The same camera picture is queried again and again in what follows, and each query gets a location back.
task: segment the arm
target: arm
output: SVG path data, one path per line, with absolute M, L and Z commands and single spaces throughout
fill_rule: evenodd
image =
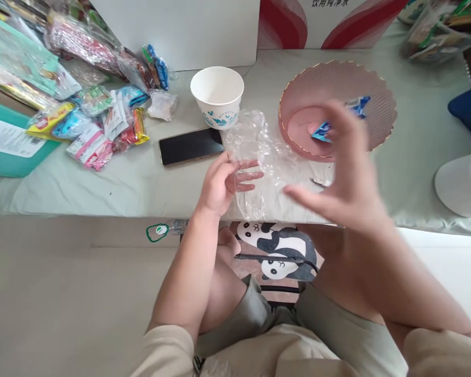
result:
M 208 305 L 220 217 L 234 192 L 254 189 L 254 185 L 240 182 L 263 176 L 260 172 L 234 173 L 257 165 L 256 161 L 231 162 L 228 153 L 223 153 L 208 169 L 197 207 L 157 296 L 147 332 L 161 325 L 177 325 L 187 330 L 196 343 Z
M 287 186 L 285 194 L 346 227 L 346 253 L 364 292 L 402 348 L 414 328 L 471 335 L 471 321 L 403 240 L 380 199 L 365 124 L 338 102 L 325 105 L 337 149 L 335 180 L 320 194 Z

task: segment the tiled floor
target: tiled floor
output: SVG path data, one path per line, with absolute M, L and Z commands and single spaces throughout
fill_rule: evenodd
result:
M 178 244 L 153 224 L 0 217 L 0 377 L 127 375 Z M 471 316 L 471 238 L 402 232 Z

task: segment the beige shorts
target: beige shorts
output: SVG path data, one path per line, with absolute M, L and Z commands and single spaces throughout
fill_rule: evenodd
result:
M 206 358 L 274 326 L 289 324 L 314 332 L 361 376 L 406 375 L 407 364 L 387 327 L 342 309 L 308 283 L 301 285 L 293 310 L 282 306 L 272 310 L 251 275 L 242 281 L 248 289 L 241 302 L 220 326 L 199 336 L 196 355 Z

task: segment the panda print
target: panda print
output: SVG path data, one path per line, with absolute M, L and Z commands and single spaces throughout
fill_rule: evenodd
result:
M 298 231 L 294 224 L 241 222 L 237 226 L 237 238 L 276 257 L 305 258 L 317 263 L 312 241 Z M 293 262 L 262 262 L 264 280 L 290 278 L 302 281 L 314 279 L 312 267 Z

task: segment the white paper cup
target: white paper cup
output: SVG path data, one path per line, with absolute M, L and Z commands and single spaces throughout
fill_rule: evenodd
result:
M 190 91 L 208 126 L 224 130 L 237 122 L 244 80 L 236 71 L 221 66 L 205 68 L 192 78 Z
M 434 187 L 444 205 L 471 217 L 471 154 L 443 165 L 436 173 Z

